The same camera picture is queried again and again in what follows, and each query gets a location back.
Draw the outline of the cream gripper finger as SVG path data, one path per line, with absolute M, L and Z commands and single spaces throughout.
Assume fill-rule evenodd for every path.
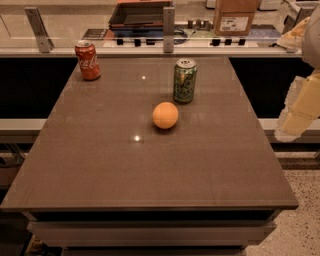
M 292 142 L 320 117 L 320 74 L 296 76 L 284 104 L 274 136 L 280 142 Z
M 304 33 L 309 20 L 309 17 L 303 19 L 294 28 L 282 35 L 277 40 L 277 45 L 284 48 L 287 52 L 296 52 L 298 50 L 307 52 L 309 46 L 304 41 Z

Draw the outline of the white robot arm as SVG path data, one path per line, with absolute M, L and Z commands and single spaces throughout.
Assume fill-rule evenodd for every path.
M 277 44 L 300 49 L 302 60 L 314 68 L 306 78 L 294 78 L 274 131 L 278 141 L 292 142 L 320 117 L 320 8 L 282 35 Z

